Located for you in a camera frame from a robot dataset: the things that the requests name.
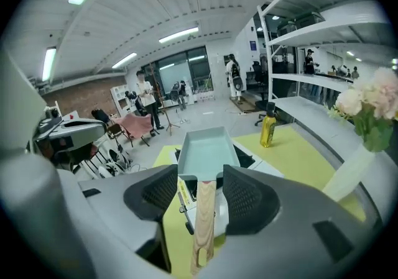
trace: bottle cap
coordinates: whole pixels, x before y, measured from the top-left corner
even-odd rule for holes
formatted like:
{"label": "bottle cap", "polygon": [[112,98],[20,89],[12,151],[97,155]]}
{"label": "bottle cap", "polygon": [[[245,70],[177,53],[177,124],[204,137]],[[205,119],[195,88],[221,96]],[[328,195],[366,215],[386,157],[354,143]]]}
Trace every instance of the bottle cap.
{"label": "bottle cap", "polygon": [[273,117],[273,116],[274,116],[274,112],[275,112],[275,103],[273,103],[273,102],[268,102],[268,103],[267,103],[266,112],[267,112],[267,116]]}

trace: wooden handle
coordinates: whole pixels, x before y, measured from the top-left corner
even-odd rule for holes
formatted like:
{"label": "wooden handle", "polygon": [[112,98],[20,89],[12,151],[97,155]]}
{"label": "wooden handle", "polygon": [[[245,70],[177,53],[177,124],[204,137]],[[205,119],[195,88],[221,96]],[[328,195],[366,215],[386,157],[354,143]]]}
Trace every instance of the wooden handle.
{"label": "wooden handle", "polygon": [[205,264],[199,263],[200,250],[206,252],[206,263],[213,258],[215,198],[216,181],[198,182],[197,215],[191,260],[192,275],[196,275],[205,266]]}

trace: flower vase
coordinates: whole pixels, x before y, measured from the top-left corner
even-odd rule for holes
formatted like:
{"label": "flower vase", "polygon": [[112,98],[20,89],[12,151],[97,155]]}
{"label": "flower vase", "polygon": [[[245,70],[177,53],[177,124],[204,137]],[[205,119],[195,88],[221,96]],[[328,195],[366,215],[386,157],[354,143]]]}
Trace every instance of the flower vase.
{"label": "flower vase", "polygon": [[361,144],[335,172],[323,192],[336,202],[349,195],[362,180],[375,156],[376,153]]}

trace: wooden stick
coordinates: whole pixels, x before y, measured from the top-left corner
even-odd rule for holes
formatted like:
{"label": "wooden stick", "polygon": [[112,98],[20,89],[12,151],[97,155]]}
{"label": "wooden stick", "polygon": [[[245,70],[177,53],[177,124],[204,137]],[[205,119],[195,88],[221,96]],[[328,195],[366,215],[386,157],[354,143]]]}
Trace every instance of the wooden stick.
{"label": "wooden stick", "polygon": [[206,250],[206,262],[214,254],[214,209],[216,181],[199,181],[197,191],[197,215],[191,259],[191,274],[196,275],[203,264],[199,263],[200,250]]}
{"label": "wooden stick", "polygon": [[157,85],[157,81],[156,81],[155,73],[154,73],[154,67],[152,67],[152,63],[149,63],[149,66],[150,66],[150,70],[152,72],[152,77],[154,78],[154,81],[155,81],[156,91],[157,91],[157,94],[159,95],[159,100],[160,100],[160,103],[162,104],[163,112],[166,115],[167,122],[169,123],[169,125],[167,126],[166,131],[170,128],[170,135],[172,135],[172,126],[175,126],[175,127],[179,127],[179,126],[176,126],[175,124],[172,124],[170,122],[169,115],[167,114],[166,108],[165,108],[164,103],[163,103],[162,95],[160,94],[159,86]]}

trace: light blue tray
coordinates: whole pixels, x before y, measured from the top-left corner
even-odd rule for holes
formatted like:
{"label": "light blue tray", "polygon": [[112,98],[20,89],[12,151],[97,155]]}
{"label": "light blue tray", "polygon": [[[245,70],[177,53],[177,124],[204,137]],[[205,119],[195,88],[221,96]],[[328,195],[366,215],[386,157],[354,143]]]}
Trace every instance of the light blue tray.
{"label": "light blue tray", "polygon": [[240,166],[233,143],[224,127],[187,132],[178,159],[183,180],[214,181],[223,165]]}

